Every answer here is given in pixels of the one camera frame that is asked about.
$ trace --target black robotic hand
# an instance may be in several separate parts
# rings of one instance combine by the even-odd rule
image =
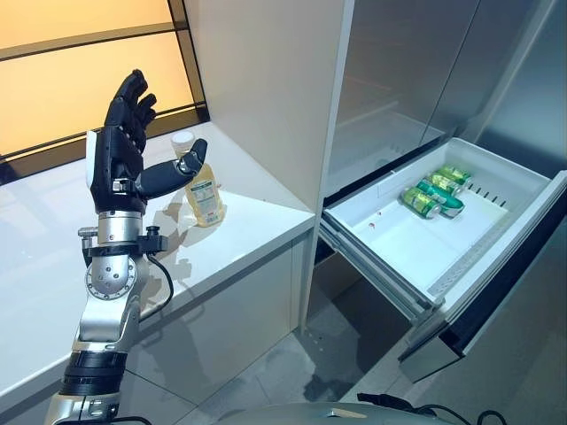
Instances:
[[[155,118],[144,75],[134,70],[116,92],[106,114],[105,126],[87,135],[87,184],[97,213],[145,213],[148,199],[181,188],[198,173],[206,155],[206,142],[198,139],[190,152],[144,170],[145,129]]]

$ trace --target white countertop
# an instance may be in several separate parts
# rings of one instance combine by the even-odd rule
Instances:
[[[290,242],[315,220],[214,124],[190,130],[210,142],[207,162],[221,184],[227,214],[216,226],[197,228],[182,189],[150,201],[144,225],[158,225],[169,236],[169,250],[159,257],[175,281],[164,314]],[[146,166],[173,157],[168,139],[148,142]],[[84,160],[0,187],[0,413],[61,376],[86,301],[76,231],[96,224]],[[154,266],[152,276],[143,293],[146,307],[166,294]]]

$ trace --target window frame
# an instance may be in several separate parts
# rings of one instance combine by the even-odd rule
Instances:
[[[164,135],[180,128],[191,127],[210,120],[205,92],[190,32],[189,18],[183,0],[167,0],[171,24],[119,28],[94,34],[74,35],[62,39],[36,42],[0,50],[0,61],[41,54],[48,51],[70,49],[94,43],[105,43],[126,38],[175,32],[181,52],[187,82],[193,97],[192,104],[181,105],[158,112],[146,129],[148,138]],[[85,158],[85,133],[68,135],[57,140],[0,155],[0,186],[31,174]]]

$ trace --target freezer drawer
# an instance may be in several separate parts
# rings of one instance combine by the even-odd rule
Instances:
[[[459,195],[461,214],[425,220],[399,202],[404,188],[447,163],[473,175]],[[450,319],[491,281],[566,183],[565,171],[549,180],[453,138],[325,208],[321,236],[414,324],[442,305]]]

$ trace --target beverage can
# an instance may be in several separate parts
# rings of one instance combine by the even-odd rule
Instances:
[[[427,180],[421,180],[416,187],[431,199],[439,202],[441,204],[441,213],[447,217],[455,217],[464,208],[464,204],[460,199],[451,196],[449,192],[438,188]]]
[[[436,171],[436,173],[444,175],[447,179],[451,179],[453,182],[461,185],[471,183],[472,181],[472,175],[470,175],[470,173],[459,169],[456,166],[442,166]]]
[[[432,219],[441,210],[439,203],[418,188],[405,188],[400,195],[401,202],[425,219]]]
[[[426,180],[433,183],[434,186],[437,186],[438,188],[448,192],[449,195],[454,196],[462,190],[462,187],[459,183],[454,182],[451,179],[448,179],[446,178],[446,176],[439,173],[427,174]]]

